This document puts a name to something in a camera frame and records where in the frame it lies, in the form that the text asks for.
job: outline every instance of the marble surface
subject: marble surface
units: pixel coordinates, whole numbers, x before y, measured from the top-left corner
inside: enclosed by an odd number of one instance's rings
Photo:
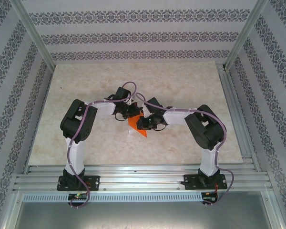
[[[219,163],[242,162],[214,62],[58,64],[33,145],[30,165],[64,165],[67,146],[60,122],[74,99],[86,102],[114,94],[134,81],[146,99],[161,105],[197,108],[207,104],[227,127]],[[201,149],[187,126],[169,125],[147,138],[113,115],[97,118],[85,141],[86,165],[199,164]]]

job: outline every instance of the black mounting plate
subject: black mounting plate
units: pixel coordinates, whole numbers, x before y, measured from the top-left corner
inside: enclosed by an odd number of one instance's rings
[[[183,176],[184,182],[181,182],[184,185],[185,190],[207,190],[207,189],[215,189],[215,184],[218,185],[218,189],[227,189],[227,182],[224,174],[219,174],[217,178],[210,183],[207,187],[204,187],[203,184],[199,180],[199,174],[186,174]]]
[[[74,187],[65,187],[61,184],[64,182],[64,176],[60,176],[58,179],[57,184],[57,191],[86,191],[86,188],[84,185],[82,185],[80,188],[75,189]],[[90,188],[90,191],[98,191],[100,186],[100,176],[84,176],[84,182],[91,184],[91,186],[88,186]]]

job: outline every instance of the wire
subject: wire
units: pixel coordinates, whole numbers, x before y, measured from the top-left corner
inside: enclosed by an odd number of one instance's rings
[[[214,193],[216,193],[215,198],[217,198],[218,197],[218,184],[217,183],[215,183],[215,192]]]
[[[89,190],[91,190],[90,188],[92,187],[91,184],[87,181],[86,185],[88,185]]]
[[[115,120],[117,120],[117,121],[119,121],[119,122],[124,122],[124,121],[127,119],[127,118],[125,118],[125,119],[123,119],[123,120],[118,119],[118,118],[116,117],[116,114],[115,114],[114,118],[115,118]]]
[[[153,129],[153,130],[159,132],[159,131],[163,131],[165,128],[166,128],[166,126],[160,130],[157,130],[157,129]]]
[[[91,105],[97,104],[97,103],[112,103],[112,102],[113,102],[113,103],[116,103],[116,102],[123,102],[123,101],[126,101],[126,100],[128,100],[128,99],[131,99],[134,95],[136,95],[136,97],[137,97],[139,100],[141,100],[143,103],[148,104],[148,105],[153,106],[153,107],[156,107],[156,108],[159,108],[159,109],[162,109],[162,110],[165,110],[165,111],[181,111],[181,112],[194,112],[194,113],[197,112],[197,113],[201,113],[201,114],[207,115],[207,116],[209,116],[209,117],[215,119],[215,120],[219,123],[219,125],[220,125],[220,126],[222,127],[222,129],[223,129],[224,138],[223,138],[222,142],[219,144],[219,146],[216,148],[216,152],[215,152],[215,166],[216,166],[218,169],[222,170],[222,171],[227,171],[227,172],[231,173],[231,175],[232,175],[232,180],[231,180],[231,184],[230,184],[230,186],[228,187],[227,191],[223,194],[223,196],[222,196],[216,203],[214,203],[214,204],[217,204],[220,200],[222,200],[222,199],[226,196],[226,194],[227,194],[228,191],[231,189],[232,184],[233,184],[233,182],[234,182],[234,174],[233,174],[233,172],[232,172],[231,170],[229,170],[229,169],[220,168],[220,167],[218,166],[218,163],[217,163],[218,151],[219,151],[220,147],[224,144],[224,142],[225,142],[225,140],[226,140],[226,128],[225,128],[225,125],[224,125],[224,124],[220,121],[220,119],[218,119],[216,116],[214,116],[214,115],[212,115],[212,114],[210,114],[210,113],[208,113],[208,112],[205,112],[205,111],[200,111],[200,110],[196,110],[196,109],[189,109],[189,110],[186,110],[186,109],[176,109],[176,108],[171,109],[171,108],[164,108],[164,107],[161,107],[161,106],[156,106],[156,105],[154,105],[154,104],[151,104],[151,103],[149,103],[149,102],[146,101],[144,95],[142,95],[141,93],[137,93],[137,92],[136,92],[136,90],[137,90],[137,85],[136,85],[134,82],[128,81],[128,82],[124,83],[122,87],[126,86],[126,85],[129,84],[129,83],[131,83],[131,84],[134,85],[134,92],[133,92],[131,95],[129,95],[128,97],[126,97],[126,98],[124,98],[124,99],[120,99],[120,100],[98,100],[98,101],[94,101],[94,102],[92,102],[92,103],[89,103],[89,104],[86,106],[86,108],[85,108],[84,115],[83,115],[82,120],[81,120],[81,122],[80,122],[79,128],[77,129],[77,131],[76,131],[75,135],[73,136],[73,138],[71,138],[71,140],[70,140],[70,143],[69,143],[69,146],[68,146],[68,151],[67,151],[68,163],[69,163],[70,169],[72,170],[73,174],[74,174],[74,175],[76,176],[76,178],[78,178],[78,180],[85,186],[85,188],[86,188],[86,190],[87,190],[87,194],[88,194],[86,201],[85,201],[84,203],[82,203],[81,205],[76,206],[76,208],[82,208],[82,207],[84,207],[84,206],[88,203],[88,201],[89,201],[89,199],[90,199],[90,190],[89,190],[88,186],[85,184],[85,182],[78,176],[78,174],[75,172],[75,170],[74,170],[74,168],[73,168],[73,166],[72,166],[72,163],[71,163],[71,160],[70,160],[70,149],[71,149],[71,147],[72,147],[72,144],[73,144],[74,139],[77,137],[77,135],[79,134],[80,130],[82,129],[82,126],[83,126],[84,120],[85,120],[85,118],[86,118],[86,115],[87,115],[87,112],[88,112],[89,107],[90,107]],[[71,208],[75,207],[75,206],[72,205],[72,201],[73,201],[73,199],[70,201],[70,206],[71,206]]]
[[[86,106],[86,108],[85,108],[84,115],[82,116],[82,120],[81,120],[81,122],[80,122],[80,126],[78,127],[78,129],[77,129],[75,135],[73,136],[73,138],[71,138],[71,140],[70,140],[70,143],[69,143],[69,146],[68,146],[68,151],[67,151],[68,164],[69,164],[70,169],[72,170],[73,174],[76,176],[76,178],[85,186],[85,188],[86,188],[86,190],[87,190],[87,194],[88,194],[86,201],[85,201],[84,203],[82,203],[81,205],[79,205],[79,206],[73,206],[73,205],[72,205],[72,201],[73,201],[74,199],[72,199],[72,200],[70,201],[70,206],[71,206],[71,208],[74,208],[74,207],[77,208],[77,209],[82,208],[82,207],[84,207],[84,206],[88,203],[88,201],[89,201],[89,199],[90,199],[90,190],[89,190],[88,186],[87,186],[87,185],[85,184],[85,182],[80,178],[80,176],[75,172],[75,170],[74,170],[74,168],[73,168],[73,166],[72,166],[71,160],[70,160],[70,150],[71,150],[73,141],[74,141],[74,139],[77,137],[77,135],[79,134],[79,132],[80,132],[81,129],[82,129],[82,125],[84,124],[85,118],[86,118],[86,116],[87,116],[88,109],[89,109],[89,107],[90,107],[91,105],[93,105],[93,104],[99,104],[99,103],[116,103],[116,102],[123,102],[123,101],[126,101],[127,99],[130,99],[131,97],[133,97],[133,96],[135,95],[135,93],[136,93],[136,91],[137,91],[137,85],[136,85],[134,82],[128,81],[128,82],[126,82],[126,83],[123,84],[123,87],[124,87],[125,85],[129,84],[129,83],[131,83],[131,84],[134,85],[134,91],[133,91],[133,93],[132,93],[130,96],[128,96],[127,98],[125,98],[125,99],[119,99],[119,100],[98,100],[98,101],[95,101],[95,102],[92,102],[92,103],[87,104],[87,106]]]
[[[137,97],[139,100],[141,100],[143,103],[145,103],[145,104],[147,104],[147,105],[149,105],[149,106],[153,106],[153,107],[156,107],[156,108],[165,110],[165,111],[181,111],[181,112],[201,113],[201,114],[207,115],[207,116],[209,116],[209,117],[215,119],[215,120],[219,123],[219,125],[220,125],[221,128],[223,129],[224,138],[223,138],[222,142],[217,146],[216,151],[215,151],[215,166],[216,166],[219,170],[229,172],[229,173],[231,173],[231,175],[232,175],[231,183],[230,183],[229,187],[227,188],[226,192],[225,192],[225,193],[221,196],[221,198],[220,198],[219,200],[217,200],[216,203],[214,203],[214,204],[217,204],[218,202],[220,202],[220,201],[228,194],[229,190],[231,189],[231,187],[232,187],[232,185],[233,185],[233,183],[234,183],[234,174],[233,174],[233,172],[232,172],[230,169],[220,168],[219,165],[218,165],[218,162],[217,162],[217,161],[218,161],[218,151],[219,151],[220,147],[225,143],[226,138],[227,138],[227,130],[226,130],[226,127],[225,127],[225,125],[223,124],[223,122],[222,122],[219,118],[217,118],[215,115],[210,114],[210,113],[205,112],[205,111],[200,111],[200,110],[197,110],[197,109],[189,109],[189,110],[187,110],[187,109],[176,109],[176,108],[174,108],[174,109],[172,109],[172,108],[164,108],[164,107],[157,106],[157,105],[154,105],[154,104],[151,104],[151,103],[147,102],[147,101],[145,100],[144,96],[143,96],[141,93],[139,93],[139,92],[137,92],[135,95],[136,95],[136,97]]]

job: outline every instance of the enclosure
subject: enclosure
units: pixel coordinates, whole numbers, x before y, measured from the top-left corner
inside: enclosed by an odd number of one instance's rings
[[[108,115],[83,147],[97,191],[70,209],[60,123],[127,81],[225,124],[218,204],[186,188],[203,155],[187,126],[145,137]],[[286,228],[286,0],[0,0],[0,229],[173,227]]]

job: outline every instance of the metal corner post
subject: metal corner post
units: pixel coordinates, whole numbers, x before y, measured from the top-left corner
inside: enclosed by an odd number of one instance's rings
[[[217,65],[218,75],[223,87],[225,99],[228,104],[229,112],[232,118],[236,138],[242,153],[242,156],[250,155],[252,157],[256,171],[261,171],[250,135],[243,117],[236,93],[231,82],[229,71],[225,71],[222,65]]]
[[[12,7],[16,11],[17,15],[22,21],[24,27],[26,28],[27,32],[29,33],[30,37],[32,38],[33,42],[35,43],[42,57],[44,58],[48,68],[53,73],[55,69],[55,62],[52,59],[50,52],[48,51],[46,45],[44,44],[41,36],[39,35],[32,19],[30,18],[21,0],[10,0],[10,3],[12,4]]]
[[[236,56],[238,55],[240,49],[242,48],[243,44],[245,43],[250,31],[254,27],[254,24],[256,23],[259,15],[263,11],[266,3],[268,0],[257,0],[255,6],[253,7],[242,31],[239,33],[238,38],[236,39],[236,42],[234,46],[232,47],[227,60],[224,64],[225,69],[230,69],[231,65],[233,64],[233,61],[235,60]]]
[[[272,228],[286,229],[282,212],[278,205],[274,191],[261,191],[265,209]]]
[[[23,193],[12,193],[0,229],[14,229],[20,213]]]

